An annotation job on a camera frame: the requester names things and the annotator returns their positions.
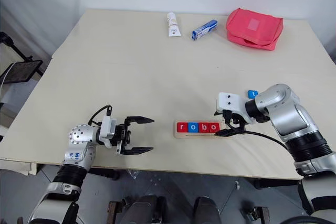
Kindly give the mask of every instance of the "white tube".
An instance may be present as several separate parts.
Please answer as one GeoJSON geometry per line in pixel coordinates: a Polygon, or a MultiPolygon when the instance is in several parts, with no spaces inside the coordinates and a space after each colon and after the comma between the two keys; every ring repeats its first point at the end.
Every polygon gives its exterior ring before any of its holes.
{"type": "Polygon", "coordinates": [[[168,21],[168,36],[169,37],[180,37],[180,29],[177,25],[176,16],[174,13],[167,14],[168,21]]]}

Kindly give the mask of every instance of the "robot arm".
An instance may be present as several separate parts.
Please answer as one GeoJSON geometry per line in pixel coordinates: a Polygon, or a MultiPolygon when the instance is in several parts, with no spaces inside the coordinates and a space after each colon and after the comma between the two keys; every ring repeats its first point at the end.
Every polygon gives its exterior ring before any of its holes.
{"type": "Polygon", "coordinates": [[[151,147],[134,147],[126,149],[130,143],[128,126],[131,122],[151,123],[152,119],[142,116],[129,116],[123,124],[117,125],[116,119],[111,117],[110,105],[107,115],[103,117],[98,127],[89,124],[79,124],[69,134],[69,147],[66,150],[64,161],[54,180],[49,184],[45,194],[30,215],[31,224],[72,224],[76,223],[78,200],[81,186],[87,172],[92,167],[96,156],[96,146],[106,148],[117,147],[117,154],[134,155],[152,150],[151,147]]]}
{"type": "Polygon", "coordinates": [[[230,125],[231,119],[239,123],[234,128],[237,131],[222,130],[216,133],[219,136],[244,131],[245,124],[271,121],[294,158],[297,173],[304,177],[299,182],[303,207],[309,214],[322,218],[330,215],[330,220],[336,220],[336,153],[330,150],[317,125],[300,105],[300,99],[287,85],[274,85],[252,100],[220,93],[215,114],[223,114],[226,124],[230,125]]]}

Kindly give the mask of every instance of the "cable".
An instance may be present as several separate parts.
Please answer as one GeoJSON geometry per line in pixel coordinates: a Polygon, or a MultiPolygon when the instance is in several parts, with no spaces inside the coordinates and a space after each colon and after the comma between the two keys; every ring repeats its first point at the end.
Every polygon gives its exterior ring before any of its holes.
{"type": "Polygon", "coordinates": [[[261,134],[261,133],[258,133],[258,132],[254,132],[254,131],[242,131],[242,130],[238,130],[237,128],[233,127],[231,124],[227,123],[226,124],[227,126],[230,127],[230,129],[232,129],[233,131],[237,132],[238,134],[251,134],[251,135],[256,135],[256,136],[262,136],[262,137],[265,137],[273,142],[276,142],[277,144],[280,144],[283,148],[285,148],[287,150],[287,147],[282,143],[280,142],[279,140],[276,140],[275,138],[273,137],[270,137],[268,135],[264,135],[264,134],[261,134]]]}
{"type": "Polygon", "coordinates": [[[1,99],[2,85],[4,84],[4,81],[5,81],[6,77],[7,77],[7,74],[10,72],[10,70],[11,70],[12,67],[15,65],[15,63],[13,63],[13,64],[11,65],[11,67],[7,70],[7,72],[6,72],[5,76],[4,76],[4,78],[2,79],[1,86],[0,86],[0,99],[1,99]]]}
{"type": "Polygon", "coordinates": [[[283,221],[281,224],[298,224],[298,223],[316,223],[316,224],[335,224],[334,222],[323,220],[321,218],[313,217],[313,216],[298,216],[293,217],[288,220],[283,221]]]}
{"type": "Polygon", "coordinates": [[[101,111],[103,111],[104,109],[107,109],[107,112],[106,112],[107,115],[111,115],[112,106],[108,104],[108,105],[102,107],[100,110],[98,110],[95,114],[93,114],[93,116],[90,118],[88,124],[91,125],[93,119],[95,118],[95,116],[98,115],[98,114],[99,114],[101,111]]]}

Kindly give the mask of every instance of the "toothpaste tube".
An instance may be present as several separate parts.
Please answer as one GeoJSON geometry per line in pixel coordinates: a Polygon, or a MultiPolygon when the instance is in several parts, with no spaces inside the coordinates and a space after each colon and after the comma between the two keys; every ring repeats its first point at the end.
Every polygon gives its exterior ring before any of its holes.
{"type": "Polygon", "coordinates": [[[167,14],[168,21],[168,36],[169,37],[180,37],[180,29],[177,25],[176,16],[174,13],[167,14]]]}
{"type": "Polygon", "coordinates": [[[216,27],[217,27],[217,21],[213,19],[210,22],[199,27],[198,29],[193,30],[191,37],[193,38],[193,40],[197,40],[201,38],[203,35],[215,29],[216,27]]]}

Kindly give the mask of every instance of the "black cable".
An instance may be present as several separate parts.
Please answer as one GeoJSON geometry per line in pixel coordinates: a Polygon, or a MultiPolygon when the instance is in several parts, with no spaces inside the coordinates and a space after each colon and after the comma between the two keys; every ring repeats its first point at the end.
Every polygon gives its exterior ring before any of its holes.
{"type": "Polygon", "coordinates": [[[323,220],[321,218],[313,217],[313,216],[298,216],[293,217],[288,220],[283,221],[281,224],[298,224],[298,223],[316,223],[316,224],[335,224],[334,222],[323,220]]]}
{"type": "Polygon", "coordinates": [[[251,134],[251,135],[256,135],[256,136],[262,136],[262,137],[265,137],[273,142],[276,142],[277,144],[280,144],[283,148],[285,148],[287,150],[287,147],[282,143],[280,142],[279,140],[276,140],[275,138],[271,137],[271,136],[268,136],[268,135],[264,135],[264,134],[261,134],[261,133],[258,133],[258,132],[254,132],[254,131],[242,131],[242,130],[239,130],[235,127],[233,127],[231,124],[227,123],[226,124],[227,126],[230,127],[230,129],[232,129],[233,131],[237,132],[238,134],[251,134]]]}
{"type": "Polygon", "coordinates": [[[93,119],[95,118],[96,115],[98,115],[101,111],[103,111],[104,109],[107,109],[107,114],[111,115],[111,110],[112,110],[112,106],[111,105],[106,105],[104,107],[102,107],[101,109],[99,109],[95,114],[93,114],[93,116],[90,118],[88,124],[91,125],[93,119]]]}

